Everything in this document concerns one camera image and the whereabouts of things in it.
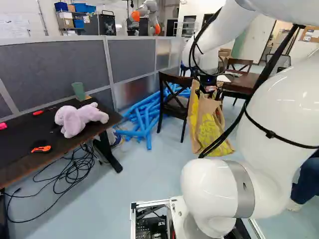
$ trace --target yellow bag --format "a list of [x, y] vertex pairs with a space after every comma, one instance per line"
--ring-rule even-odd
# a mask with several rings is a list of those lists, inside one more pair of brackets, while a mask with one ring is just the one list
[[[187, 119], [193, 153], [202, 152], [224, 132], [225, 128], [225, 119], [220, 108], [221, 102], [210, 99], [208, 95], [203, 93], [198, 99], [195, 92], [198, 88], [199, 82], [193, 80]], [[228, 140], [225, 140], [208, 156], [223, 156], [233, 152], [232, 145]]]

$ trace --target black desk leg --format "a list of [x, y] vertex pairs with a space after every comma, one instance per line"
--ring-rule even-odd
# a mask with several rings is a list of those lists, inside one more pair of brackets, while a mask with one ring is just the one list
[[110, 142], [106, 131], [103, 131], [100, 134], [100, 140], [93, 140], [93, 144], [97, 149], [104, 155], [104, 157], [108, 160], [108, 162], [112, 165], [117, 173], [120, 173], [123, 170], [123, 167], [118, 162], [118, 160], [113, 156]]
[[9, 228], [6, 219], [4, 188], [0, 190], [0, 238], [9, 239]]

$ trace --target jeans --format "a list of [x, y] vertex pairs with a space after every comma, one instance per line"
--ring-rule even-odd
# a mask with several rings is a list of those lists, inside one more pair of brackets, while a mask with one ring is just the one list
[[305, 204], [319, 194], [319, 158], [309, 158], [301, 166], [298, 184], [293, 186], [291, 199]]

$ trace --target desk leg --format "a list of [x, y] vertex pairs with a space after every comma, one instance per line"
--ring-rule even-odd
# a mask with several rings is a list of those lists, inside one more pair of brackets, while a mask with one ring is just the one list
[[120, 173], [123, 170], [123, 167], [118, 162], [118, 160], [113, 156], [110, 142], [106, 131], [103, 131], [100, 134], [100, 140], [93, 140], [93, 144], [98, 150], [104, 155], [104, 157], [108, 160], [108, 162], [112, 165], [117, 173]]

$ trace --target stuffed animal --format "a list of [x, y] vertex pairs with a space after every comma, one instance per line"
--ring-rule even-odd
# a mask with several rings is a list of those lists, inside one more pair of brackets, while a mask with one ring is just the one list
[[109, 115], [100, 111], [98, 103], [93, 102], [85, 105], [78, 110], [73, 106], [62, 106], [55, 114], [54, 121], [58, 125], [62, 125], [61, 133], [66, 138], [72, 138], [81, 132], [85, 124], [90, 121], [99, 121], [107, 123]]

